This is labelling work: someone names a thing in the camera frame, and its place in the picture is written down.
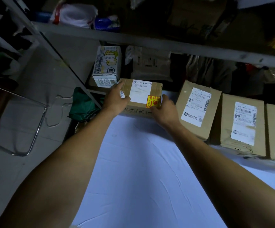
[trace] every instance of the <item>chair leg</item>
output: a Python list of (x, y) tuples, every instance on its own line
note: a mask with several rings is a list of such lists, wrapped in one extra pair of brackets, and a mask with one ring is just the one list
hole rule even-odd
[(41, 117), (40, 122), (39, 122), (39, 124), (38, 124), (37, 130), (36, 130), (36, 132), (35, 132), (35, 134), (34, 134), (34, 138), (33, 138), (33, 140), (32, 140), (32, 143), (31, 143), (31, 145), (30, 145), (30, 148), (29, 148), (29, 150), (28, 150), (27, 152), (25, 152), (25, 153), (23, 153), (23, 152), (13, 152), (13, 151), (11, 151), (11, 150), (9, 150), (9, 149), (6, 149), (6, 148), (0, 146), (0, 149), (1, 149), (2, 151), (4, 151), (4, 152), (8, 153), (8, 154), (11, 154), (11, 155), (14, 155), (14, 156), (25, 157), (25, 156), (27, 156), (27, 155), (31, 152), (31, 150), (33, 149), (33, 146), (34, 146), (34, 144), (35, 144), (37, 135), (38, 135), (38, 133), (39, 133), (39, 129), (40, 129), (41, 124), (42, 124), (42, 122), (43, 122), (43, 120), (44, 120), (44, 118), (45, 118), (45, 114), (46, 114), (46, 111), (48, 110), (48, 107), (47, 107), (45, 104), (41, 103), (41, 102), (38, 102), (38, 101), (36, 101), (36, 100), (33, 100), (33, 99), (30, 99), (30, 98), (24, 97), (24, 96), (19, 95), (19, 94), (16, 94), (16, 93), (14, 93), (14, 92), (12, 92), (12, 91), (8, 91), (8, 90), (3, 89), (3, 88), (1, 88), (1, 87), (0, 87), (0, 90), (6, 91), (6, 92), (8, 92), (8, 93), (10, 93), (10, 94), (12, 94), (12, 95), (15, 95), (15, 96), (18, 96), (18, 97), (21, 97), (21, 98), (30, 100), (30, 101), (32, 101), (32, 102), (34, 102), (34, 103), (36, 103), (36, 104), (41, 105), (41, 106), (44, 107), (44, 110), (43, 110), (43, 113), (42, 113), (42, 117)]

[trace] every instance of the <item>tile floor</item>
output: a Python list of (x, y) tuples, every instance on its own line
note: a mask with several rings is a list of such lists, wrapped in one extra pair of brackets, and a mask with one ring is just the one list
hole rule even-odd
[[(46, 36), (82, 81), (86, 81), (99, 42), (54, 34)], [(0, 151), (0, 215), (26, 176), (62, 143), (71, 121), (67, 118), (70, 107), (62, 106), (71, 103), (72, 99), (56, 96), (70, 97), (76, 87), (69, 72), (41, 46), (35, 50), (18, 83), (17, 93), (50, 105), (46, 114), (48, 125), (59, 124), (48, 127), (44, 122), (32, 152), (26, 157)], [(28, 100), (11, 99), (0, 120), (0, 145), (26, 152), (42, 112), (43, 107)]]

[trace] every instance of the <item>yellow and red sticker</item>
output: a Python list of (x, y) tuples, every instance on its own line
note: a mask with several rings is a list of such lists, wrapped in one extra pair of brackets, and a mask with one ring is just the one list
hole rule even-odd
[(148, 95), (146, 108), (152, 106), (159, 107), (161, 105), (161, 97), (155, 97)]

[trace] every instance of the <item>person's right arm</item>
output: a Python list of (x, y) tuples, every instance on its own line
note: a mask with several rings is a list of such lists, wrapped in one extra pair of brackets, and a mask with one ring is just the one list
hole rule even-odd
[(173, 137), (224, 221), (231, 220), (238, 227), (275, 228), (273, 188), (182, 126), (174, 103), (166, 95), (161, 108), (152, 107), (151, 111)]

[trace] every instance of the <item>forearm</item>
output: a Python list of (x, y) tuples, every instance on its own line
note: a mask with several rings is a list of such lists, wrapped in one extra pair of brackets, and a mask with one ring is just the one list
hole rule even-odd
[(112, 119), (111, 113), (101, 111), (37, 166), (11, 199), (0, 218), (0, 227), (68, 228), (79, 209)]
[(170, 127), (168, 132), (206, 193), (214, 196), (237, 224), (275, 227), (274, 189), (183, 126)]

